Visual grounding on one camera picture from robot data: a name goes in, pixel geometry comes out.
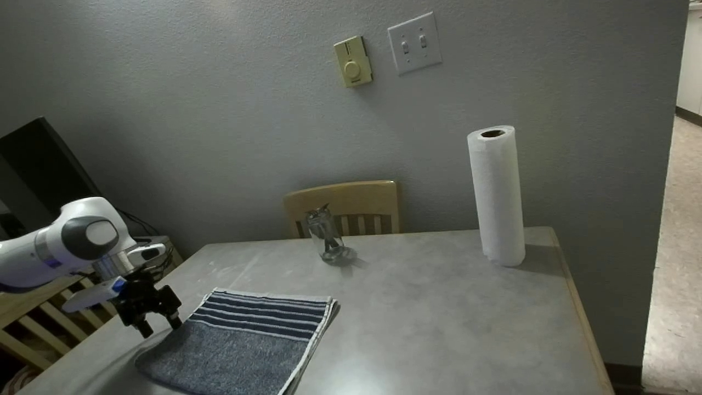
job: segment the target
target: chair backrest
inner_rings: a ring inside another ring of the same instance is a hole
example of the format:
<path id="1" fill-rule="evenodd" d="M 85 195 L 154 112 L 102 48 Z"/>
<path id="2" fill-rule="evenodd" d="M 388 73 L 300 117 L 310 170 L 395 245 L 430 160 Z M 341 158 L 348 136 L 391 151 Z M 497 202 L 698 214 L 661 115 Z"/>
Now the chair backrest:
<path id="1" fill-rule="evenodd" d="M 322 205 L 329 205 L 341 236 L 400 233 L 400 187 L 395 180 L 359 180 L 292 192 L 282 200 L 290 233 L 307 237 L 305 216 Z"/>

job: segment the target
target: striped towel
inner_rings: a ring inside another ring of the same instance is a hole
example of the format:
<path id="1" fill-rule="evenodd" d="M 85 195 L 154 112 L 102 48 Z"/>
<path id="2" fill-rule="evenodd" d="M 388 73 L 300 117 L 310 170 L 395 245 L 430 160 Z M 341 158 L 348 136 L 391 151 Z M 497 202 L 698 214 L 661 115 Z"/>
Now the striped towel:
<path id="1" fill-rule="evenodd" d="M 184 394 L 293 394 L 333 311 L 333 299 L 214 290 L 135 366 L 148 379 Z"/>

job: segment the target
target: gray wall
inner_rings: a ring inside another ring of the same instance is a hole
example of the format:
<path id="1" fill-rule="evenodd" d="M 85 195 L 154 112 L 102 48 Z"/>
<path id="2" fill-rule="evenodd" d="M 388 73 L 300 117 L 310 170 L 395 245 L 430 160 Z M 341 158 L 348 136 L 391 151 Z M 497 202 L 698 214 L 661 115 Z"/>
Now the gray wall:
<path id="1" fill-rule="evenodd" d="M 386 26 L 435 11 L 443 66 Z M 37 115 L 113 205 L 192 252 L 282 237 L 280 198 L 397 177 L 407 230 L 475 229 L 464 135 L 515 124 L 526 224 L 556 229 L 607 362 L 643 355 L 686 3 L 0 4 L 0 129 Z M 332 44 L 364 36 L 375 83 Z"/>

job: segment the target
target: table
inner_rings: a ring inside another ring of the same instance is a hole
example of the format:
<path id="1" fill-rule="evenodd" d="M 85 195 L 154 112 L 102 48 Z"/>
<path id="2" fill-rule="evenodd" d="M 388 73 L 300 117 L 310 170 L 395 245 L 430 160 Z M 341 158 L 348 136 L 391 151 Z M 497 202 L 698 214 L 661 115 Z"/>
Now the table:
<path id="1" fill-rule="evenodd" d="M 212 287 L 333 297 L 299 395 L 615 394 L 550 229 L 526 230 L 526 259 L 497 267 L 475 230 L 347 237 L 357 263 L 327 265 L 310 239 L 210 244 L 173 271 L 182 317 Z M 168 333 L 110 321 L 42 374 L 33 394 L 171 394 L 132 364 Z"/>

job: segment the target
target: paper towel roll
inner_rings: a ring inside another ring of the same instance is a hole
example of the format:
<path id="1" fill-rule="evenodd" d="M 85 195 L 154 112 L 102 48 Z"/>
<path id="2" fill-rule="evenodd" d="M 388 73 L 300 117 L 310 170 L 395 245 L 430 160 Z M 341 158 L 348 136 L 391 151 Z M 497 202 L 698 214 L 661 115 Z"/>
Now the paper towel roll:
<path id="1" fill-rule="evenodd" d="M 466 135 L 483 252 L 492 263 L 525 262 L 519 164 L 510 125 Z"/>

